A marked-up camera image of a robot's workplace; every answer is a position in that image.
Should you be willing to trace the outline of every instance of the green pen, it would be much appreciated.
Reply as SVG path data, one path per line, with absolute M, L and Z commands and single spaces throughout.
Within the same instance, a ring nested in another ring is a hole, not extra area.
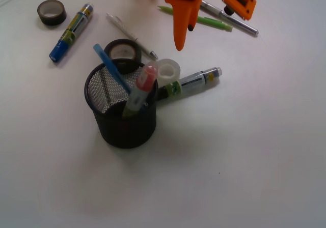
M 159 8 L 161 8 L 163 11 L 169 13 L 169 14 L 173 14 L 173 9 L 169 8 L 169 7 L 165 7 L 165 6 L 158 6 Z M 212 19 L 212 18 L 207 18 L 207 17 L 197 17 L 197 23 L 201 23 L 201 24 L 205 24 L 205 25 L 210 25 L 213 27 L 217 27 L 220 29 L 224 29 L 227 31 L 232 31 L 233 27 L 229 26 L 225 23 L 222 23 L 221 21 Z

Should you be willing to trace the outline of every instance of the white pen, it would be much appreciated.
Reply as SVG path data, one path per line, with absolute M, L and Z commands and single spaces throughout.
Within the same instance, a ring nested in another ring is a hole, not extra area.
M 148 50 L 145 46 L 143 46 L 143 44 L 139 41 L 138 38 L 136 38 L 136 36 L 131 33 L 128 29 L 128 27 L 118 18 L 118 17 L 113 17 L 112 15 L 110 15 L 109 13 L 106 14 L 108 19 L 116 26 L 118 27 L 129 39 L 135 41 L 138 46 L 140 46 L 140 48 L 147 54 L 149 55 L 151 58 L 153 58 L 154 60 L 157 60 L 158 57 L 155 54 L 155 52 Z

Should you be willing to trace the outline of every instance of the pink highlighter cap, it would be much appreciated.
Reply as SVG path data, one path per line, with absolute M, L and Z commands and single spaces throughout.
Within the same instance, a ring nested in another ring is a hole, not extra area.
M 136 86 L 144 92 L 151 91 L 153 88 L 153 84 L 156 80 L 157 73 L 158 73 L 157 63 L 149 62 L 143 67 L 140 76 L 137 78 Z

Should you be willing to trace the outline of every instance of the black mesh pen holder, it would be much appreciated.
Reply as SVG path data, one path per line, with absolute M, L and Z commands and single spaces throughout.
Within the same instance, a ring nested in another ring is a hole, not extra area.
M 130 59 L 112 61 L 132 88 L 144 64 Z M 146 99 L 146 110 L 123 119 L 128 94 L 101 64 L 88 76 L 84 93 L 104 140 L 118 148 L 135 148 L 145 143 L 155 130 L 157 91 L 156 81 Z

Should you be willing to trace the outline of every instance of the roll of tape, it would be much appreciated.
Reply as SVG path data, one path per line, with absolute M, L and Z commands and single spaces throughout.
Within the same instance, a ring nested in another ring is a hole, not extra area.
M 37 13 L 43 24 L 46 25 L 58 25 L 67 17 L 65 7 L 57 0 L 42 2 L 37 8 Z
M 135 41 L 119 39 L 109 43 L 104 52 L 110 59 L 132 59 L 142 61 L 142 50 Z
M 179 64 L 171 59 L 162 59 L 157 62 L 158 64 L 158 74 L 157 83 L 158 87 L 165 86 L 175 82 L 180 78 L 180 66 Z

